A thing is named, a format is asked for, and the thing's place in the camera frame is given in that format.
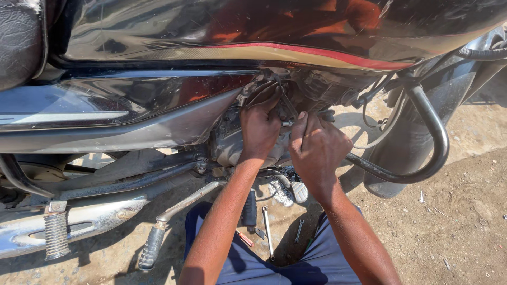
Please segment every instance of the hand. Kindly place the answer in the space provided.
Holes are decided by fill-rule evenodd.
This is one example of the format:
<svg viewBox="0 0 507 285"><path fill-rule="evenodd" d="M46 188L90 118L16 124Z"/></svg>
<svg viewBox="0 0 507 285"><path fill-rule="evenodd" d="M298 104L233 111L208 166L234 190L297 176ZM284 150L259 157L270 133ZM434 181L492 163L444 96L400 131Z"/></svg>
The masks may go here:
<svg viewBox="0 0 507 285"><path fill-rule="evenodd" d="M331 199L338 182L336 168L351 149L352 141L315 113L301 112L292 126L289 151L294 170L321 204Z"/></svg>
<svg viewBox="0 0 507 285"><path fill-rule="evenodd" d="M273 109L282 96L282 88L276 82L265 83L253 91L250 101L241 109L243 152L240 160L259 158L263 161L275 145L282 126Z"/></svg>

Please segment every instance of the black fuel tank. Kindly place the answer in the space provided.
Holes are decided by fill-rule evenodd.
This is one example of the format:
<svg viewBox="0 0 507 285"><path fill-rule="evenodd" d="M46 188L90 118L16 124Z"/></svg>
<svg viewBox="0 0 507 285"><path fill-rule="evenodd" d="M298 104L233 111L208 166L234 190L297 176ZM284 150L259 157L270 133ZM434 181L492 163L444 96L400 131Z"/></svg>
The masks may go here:
<svg viewBox="0 0 507 285"><path fill-rule="evenodd" d="M50 34L62 64L229 59L395 70L506 20L507 0L70 0Z"/></svg>

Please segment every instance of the red stripe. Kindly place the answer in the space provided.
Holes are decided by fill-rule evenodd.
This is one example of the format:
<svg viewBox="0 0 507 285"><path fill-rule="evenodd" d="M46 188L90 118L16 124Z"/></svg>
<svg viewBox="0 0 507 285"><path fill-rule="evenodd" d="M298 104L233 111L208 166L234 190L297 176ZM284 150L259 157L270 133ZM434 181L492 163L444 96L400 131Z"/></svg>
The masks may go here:
<svg viewBox="0 0 507 285"><path fill-rule="evenodd" d="M338 59L338 60L353 64L353 65L368 67L368 68L373 68L373 69L398 70L398 69L403 69L403 68L407 68L409 66L414 65L413 63L407 63L407 62L381 61L381 60L362 58L359 56L341 53L341 52L337 52L337 51L281 45L281 44L274 44L274 43L234 44L234 45L223 45L223 46L210 46L208 48L238 48L238 47L270 47L270 48L277 48L277 49L283 49L283 50L297 51L297 52L302 52L302 53L330 57L330 58Z"/></svg>

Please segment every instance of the motorcycle seat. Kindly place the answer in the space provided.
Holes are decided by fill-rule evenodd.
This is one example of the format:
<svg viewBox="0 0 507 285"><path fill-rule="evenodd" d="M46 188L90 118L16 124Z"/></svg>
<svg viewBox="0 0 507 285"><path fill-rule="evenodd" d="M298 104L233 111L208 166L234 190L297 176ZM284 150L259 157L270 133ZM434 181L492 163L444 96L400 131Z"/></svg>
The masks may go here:
<svg viewBox="0 0 507 285"><path fill-rule="evenodd" d="M44 62L43 0L0 0L0 91L32 78Z"/></svg>

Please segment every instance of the blue shorts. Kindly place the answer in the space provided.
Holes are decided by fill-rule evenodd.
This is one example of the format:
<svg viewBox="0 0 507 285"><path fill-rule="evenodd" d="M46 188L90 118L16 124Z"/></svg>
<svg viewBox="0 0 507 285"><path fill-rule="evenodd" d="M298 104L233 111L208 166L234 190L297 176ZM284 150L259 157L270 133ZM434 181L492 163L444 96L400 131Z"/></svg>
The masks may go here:
<svg viewBox="0 0 507 285"><path fill-rule="evenodd" d="M201 228L211 203L200 202L187 215L185 255ZM259 258L238 235L216 281L217 284L360 284L357 275L345 260L323 212L319 217L315 238L295 264L277 267Z"/></svg>

